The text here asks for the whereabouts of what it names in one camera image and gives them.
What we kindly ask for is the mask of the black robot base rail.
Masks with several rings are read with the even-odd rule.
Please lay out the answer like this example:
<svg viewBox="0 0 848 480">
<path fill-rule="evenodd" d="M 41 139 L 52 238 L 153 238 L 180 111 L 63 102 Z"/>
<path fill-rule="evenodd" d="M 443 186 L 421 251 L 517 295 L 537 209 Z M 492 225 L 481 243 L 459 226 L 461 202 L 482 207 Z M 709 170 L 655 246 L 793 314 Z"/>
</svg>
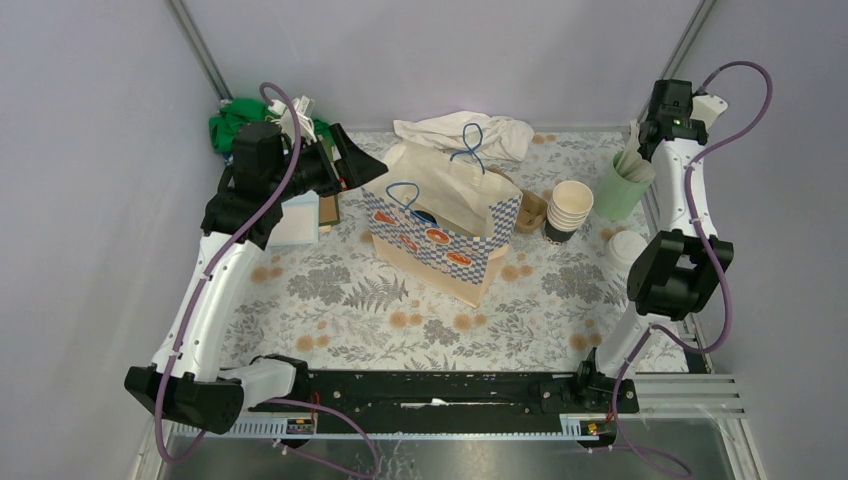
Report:
<svg viewBox="0 0 848 480">
<path fill-rule="evenodd" d="M 349 426 L 325 413 L 337 410 L 369 434 L 548 434 L 563 415 L 609 421 L 640 406 L 633 381 L 616 386 L 591 366 L 575 372 L 311 370 L 292 399 L 315 402 L 306 416 L 321 434 Z"/>
</svg>

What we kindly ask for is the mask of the stack of black paper cups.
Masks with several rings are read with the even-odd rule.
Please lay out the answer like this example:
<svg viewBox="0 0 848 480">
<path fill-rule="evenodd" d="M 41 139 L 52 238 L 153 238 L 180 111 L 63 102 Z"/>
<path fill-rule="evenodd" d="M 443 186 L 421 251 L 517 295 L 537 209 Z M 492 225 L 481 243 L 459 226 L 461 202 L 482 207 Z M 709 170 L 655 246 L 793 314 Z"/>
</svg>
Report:
<svg viewBox="0 0 848 480">
<path fill-rule="evenodd" d="M 548 202 L 544 237 L 554 245 L 568 242 L 583 226 L 594 203 L 591 189 L 579 181 L 562 181 Z"/>
</svg>

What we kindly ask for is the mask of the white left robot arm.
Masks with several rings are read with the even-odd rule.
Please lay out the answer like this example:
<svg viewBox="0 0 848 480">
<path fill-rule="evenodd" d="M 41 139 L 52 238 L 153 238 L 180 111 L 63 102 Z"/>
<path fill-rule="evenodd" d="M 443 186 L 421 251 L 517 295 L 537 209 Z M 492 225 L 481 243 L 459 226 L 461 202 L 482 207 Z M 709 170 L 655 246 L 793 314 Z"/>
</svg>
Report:
<svg viewBox="0 0 848 480">
<path fill-rule="evenodd" d="M 336 155 L 271 122 L 239 129 L 232 163 L 205 207 L 195 271 L 175 321 L 151 363 L 130 367 L 124 380 L 156 418 L 224 434 L 245 409 L 274 399 L 296 411 L 309 401 L 305 362 L 269 355 L 221 368 L 219 354 L 235 303 L 283 217 L 283 202 L 356 189 L 388 171 L 341 125 L 329 132 Z"/>
</svg>

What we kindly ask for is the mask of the black coffee lid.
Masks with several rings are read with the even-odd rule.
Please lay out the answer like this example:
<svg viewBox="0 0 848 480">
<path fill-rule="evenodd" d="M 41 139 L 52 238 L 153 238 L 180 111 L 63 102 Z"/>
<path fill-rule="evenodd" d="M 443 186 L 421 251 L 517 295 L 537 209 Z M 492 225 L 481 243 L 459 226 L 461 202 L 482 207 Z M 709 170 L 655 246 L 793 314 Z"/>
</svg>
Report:
<svg viewBox="0 0 848 480">
<path fill-rule="evenodd" d="M 438 225 L 435 216 L 424 210 L 414 210 L 413 213 L 418 219 L 422 221 L 426 221 L 431 225 Z"/>
</svg>

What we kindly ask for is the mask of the blue checkered paper bag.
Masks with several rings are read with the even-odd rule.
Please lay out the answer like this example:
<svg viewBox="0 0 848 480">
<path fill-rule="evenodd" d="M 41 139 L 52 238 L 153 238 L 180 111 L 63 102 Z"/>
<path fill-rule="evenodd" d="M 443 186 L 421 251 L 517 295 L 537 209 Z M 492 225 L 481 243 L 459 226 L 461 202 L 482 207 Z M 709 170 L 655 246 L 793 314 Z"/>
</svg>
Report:
<svg viewBox="0 0 848 480">
<path fill-rule="evenodd" d="M 448 155 L 402 141 L 383 158 L 388 173 L 363 189 L 377 255 L 471 307 L 505 262 L 522 198 L 486 175 L 479 146 Z"/>
</svg>

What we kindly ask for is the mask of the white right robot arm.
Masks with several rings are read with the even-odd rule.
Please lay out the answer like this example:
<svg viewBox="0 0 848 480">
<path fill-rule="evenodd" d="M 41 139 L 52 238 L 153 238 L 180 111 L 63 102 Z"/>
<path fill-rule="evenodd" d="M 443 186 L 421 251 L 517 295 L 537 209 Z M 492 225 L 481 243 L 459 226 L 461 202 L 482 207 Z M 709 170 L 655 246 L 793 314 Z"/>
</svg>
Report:
<svg viewBox="0 0 848 480">
<path fill-rule="evenodd" d="M 656 173 L 661 227 L 630 268 L 624 316 L 594 352 L 597 370 L 610 378 L 633 370 L 653 332 L 671 336 L 672 324 L 702 311 L 715 291 L 725 319 L 714 343 L 699 351 L 718 349 L 733 326 L 726 271 L 734 246 L 719 239 L 709 215 L 703 162 L 708 132 L 693 116 L 693 100 L 690 82 L 658 80 L 640 126 L 638 151 Z"/>
</svg>

